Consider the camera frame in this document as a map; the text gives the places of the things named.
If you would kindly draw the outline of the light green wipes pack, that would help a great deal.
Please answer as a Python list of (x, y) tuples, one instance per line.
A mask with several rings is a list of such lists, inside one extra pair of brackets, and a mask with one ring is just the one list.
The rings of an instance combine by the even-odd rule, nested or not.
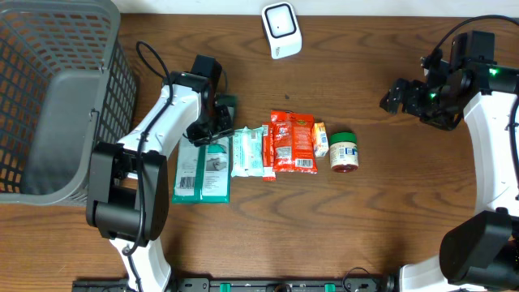
[(264, 175), (263, 133), (262, 127), (256, 129), (244, 127), (234, 132), (232, 177), (262, 177)]

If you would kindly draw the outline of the red stick sachet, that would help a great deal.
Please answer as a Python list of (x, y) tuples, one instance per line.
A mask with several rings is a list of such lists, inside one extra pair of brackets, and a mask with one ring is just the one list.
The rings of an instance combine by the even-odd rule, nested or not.
[(275, 182), (276, 174), (273, 171), (274, 155), (272, 141), (272, 124), (266, 122), (262, 124), (263, 128), (263, 165), (264, 165), (264, 182)]

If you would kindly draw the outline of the green white package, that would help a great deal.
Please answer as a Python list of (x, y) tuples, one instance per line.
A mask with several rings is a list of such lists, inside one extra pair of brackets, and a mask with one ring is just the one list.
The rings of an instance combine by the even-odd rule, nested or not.
[(228, 204), (231, 138), (196, 147), (182, 137), (178, 146), (173, 204)]

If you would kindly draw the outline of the red snack bag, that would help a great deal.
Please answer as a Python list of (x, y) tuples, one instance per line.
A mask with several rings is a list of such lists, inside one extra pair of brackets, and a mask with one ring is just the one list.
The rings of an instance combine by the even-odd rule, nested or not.
[(273, 171), (316, 174), (318, 172), (313, 150), (311, 114), (273, 110), (271, 112)]

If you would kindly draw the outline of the small orange white box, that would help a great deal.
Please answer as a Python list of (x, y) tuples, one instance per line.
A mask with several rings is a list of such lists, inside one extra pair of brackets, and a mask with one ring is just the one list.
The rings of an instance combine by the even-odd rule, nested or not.
[(329, 150), (328, 136), (323, 122), (316, 122), (311, 130), (315, 157), (325, 157)]

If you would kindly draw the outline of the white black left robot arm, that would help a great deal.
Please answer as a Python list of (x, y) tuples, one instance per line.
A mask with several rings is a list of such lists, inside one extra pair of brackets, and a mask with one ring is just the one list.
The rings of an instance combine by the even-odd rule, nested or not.
[(169, 285), (171, 267), (160, 241), (169, 211), (167, 163), (182, 139), (200, 147), (232, 134), (229, 107), (216, 92), (221, 74), (219, 68), (169, 73), (141, 123), (92, 151), (86, 221), (122, 257), (129, 291)]

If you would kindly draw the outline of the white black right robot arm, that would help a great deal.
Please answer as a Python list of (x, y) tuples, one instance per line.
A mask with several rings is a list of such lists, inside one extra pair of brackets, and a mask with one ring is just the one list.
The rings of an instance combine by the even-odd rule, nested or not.
[(450, 230), (438, 255), (386, 276), (381, 291), (518, 289), (518, 71), (468, 62), (427, 81), (398, 79), (380, 102), (421, 122), (470, 131), (477, 180), (474, 215)]

